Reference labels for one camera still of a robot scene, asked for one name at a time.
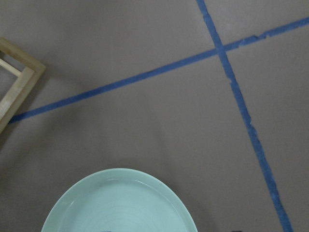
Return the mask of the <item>light green ceramic plate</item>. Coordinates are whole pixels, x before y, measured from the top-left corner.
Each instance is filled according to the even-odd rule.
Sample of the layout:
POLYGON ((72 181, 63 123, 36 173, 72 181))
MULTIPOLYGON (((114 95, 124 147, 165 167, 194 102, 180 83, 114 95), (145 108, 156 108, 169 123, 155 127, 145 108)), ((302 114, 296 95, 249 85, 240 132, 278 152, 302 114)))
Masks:
POLYGON ((159 179, 133 169, 91 174, 56 202, 44 232, 195 232, 180 198, 159 179))

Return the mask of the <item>wooden dish rack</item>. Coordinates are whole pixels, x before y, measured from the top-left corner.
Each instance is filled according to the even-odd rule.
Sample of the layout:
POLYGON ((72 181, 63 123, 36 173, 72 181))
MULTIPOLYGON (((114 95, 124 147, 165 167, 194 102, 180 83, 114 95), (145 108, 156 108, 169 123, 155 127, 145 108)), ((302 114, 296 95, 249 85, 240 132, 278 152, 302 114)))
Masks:
POLYGON ((3 131, 45 72, 46 66, 3 37, 0 39, 0 51, 25 66, 20 71, 3 59, 0 60, 0 66, 17 77, 0 101, 0 131, 3 131))

